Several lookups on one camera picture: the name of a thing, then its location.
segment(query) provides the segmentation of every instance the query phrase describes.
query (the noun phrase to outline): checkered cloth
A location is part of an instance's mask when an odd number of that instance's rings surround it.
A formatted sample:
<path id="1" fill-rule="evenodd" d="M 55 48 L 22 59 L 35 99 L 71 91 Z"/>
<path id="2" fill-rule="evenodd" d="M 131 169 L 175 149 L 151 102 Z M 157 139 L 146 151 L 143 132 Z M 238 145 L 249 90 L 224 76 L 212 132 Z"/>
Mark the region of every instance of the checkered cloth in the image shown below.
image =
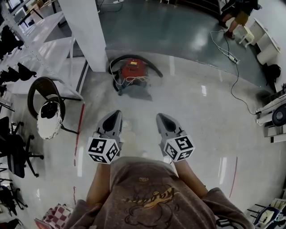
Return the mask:
<path id="1" fill-rule="evenodd" d="M 66 207 L 65 205 L 58 204 L 54 209 L 50 208 L 42 221 L 46 222 L 55 229 L 62 229 L 68 218 L 72 214 L 72 209 Z"/>

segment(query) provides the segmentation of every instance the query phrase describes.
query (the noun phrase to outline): brown t-shirt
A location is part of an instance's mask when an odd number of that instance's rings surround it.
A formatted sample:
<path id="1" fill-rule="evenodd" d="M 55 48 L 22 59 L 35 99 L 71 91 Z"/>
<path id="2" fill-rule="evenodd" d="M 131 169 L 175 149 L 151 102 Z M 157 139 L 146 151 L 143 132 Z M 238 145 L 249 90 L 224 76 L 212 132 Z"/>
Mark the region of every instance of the brown t-shirt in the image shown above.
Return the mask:
<path id="1" fill-rule="evenodd" d="M 112 167 L 106 202 L 88 209 L 79 200 L 65 229 L 216 229 L 217 217 L 254 228 L 219 188 L 200 199 L 162 162 L 120 158 Z"/>

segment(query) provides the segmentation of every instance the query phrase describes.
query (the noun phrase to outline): person in shorts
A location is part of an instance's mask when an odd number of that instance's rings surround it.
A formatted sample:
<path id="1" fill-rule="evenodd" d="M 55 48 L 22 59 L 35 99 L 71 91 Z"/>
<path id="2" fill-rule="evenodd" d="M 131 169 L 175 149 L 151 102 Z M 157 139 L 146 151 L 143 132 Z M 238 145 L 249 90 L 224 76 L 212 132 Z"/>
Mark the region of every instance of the person in shorts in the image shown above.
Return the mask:
<path id="1" fill-rule="evenodd" d="M 230 8 L 228 8 L 223 12 L 223 18 L 222 20 L 219 21 L 219 25 L 222 26 L 223 28 L 227 29 L 226 22 L 233 17 L 235 18 L 234 21 L 231 23 L 231 26 L 229 27 L 228 31 L 225 33 L 226 37 L 234 40 L 233 30 L 238 25 L 245 26 L 250 14 L 255 8 L 254 2 L 252 1 L 247 3 L 236 2 L 234 5 L 232 5 Z"/>

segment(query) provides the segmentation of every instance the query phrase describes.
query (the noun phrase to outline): power strip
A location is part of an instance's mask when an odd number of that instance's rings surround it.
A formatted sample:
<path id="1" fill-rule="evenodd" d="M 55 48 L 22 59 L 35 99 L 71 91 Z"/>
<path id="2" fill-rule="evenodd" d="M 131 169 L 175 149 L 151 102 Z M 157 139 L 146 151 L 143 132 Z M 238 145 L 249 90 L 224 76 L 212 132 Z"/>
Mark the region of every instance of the power strip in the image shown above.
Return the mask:
<path id="1" fill-rule="evenodd" d="M 117 3 L 121 3 L 121 2 L 124 2 L 124 0 L 117 0 L 117 1 L 114 1 L 113 4 L 117 4 Z"/>

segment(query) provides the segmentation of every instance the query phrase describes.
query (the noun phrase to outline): shelving unit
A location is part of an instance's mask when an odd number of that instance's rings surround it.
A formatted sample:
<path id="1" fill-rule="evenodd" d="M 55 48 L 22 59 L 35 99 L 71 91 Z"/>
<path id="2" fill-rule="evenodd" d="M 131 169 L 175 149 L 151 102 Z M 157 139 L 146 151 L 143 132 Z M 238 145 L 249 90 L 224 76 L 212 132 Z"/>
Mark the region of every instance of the shelving unit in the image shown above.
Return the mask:
<path id="1" fill-rule="evenodd" d="M 22 50 L 15 48 L 12 54 L 6 54 L 0 61 L 0 71 L 7 71 L 8 67 L 18 69 L 21 63 L 29 70 L 37 72 L 37 77 L 28 81 L 6 83 L 7 88 L 14 94 L 28 94 L 32 83 L 41 76 L 47 76 L 57 81 L 60 94 L 68 97 L 76 97 L 83 100 L 80 95 L 82 84 L 88 69 L 85 57 L 72 57 L 75 38 L 73 35 L 54 41 L 45 42 L 49 34 L 63 19 L 63 12 L 55 13 L 38 23 L 22 30 L 9 13 L 4 3 L 1 3 L 2 16 L 4 18 L 2 29 L 8 25 L 14 34 L 24 42 Z"/>

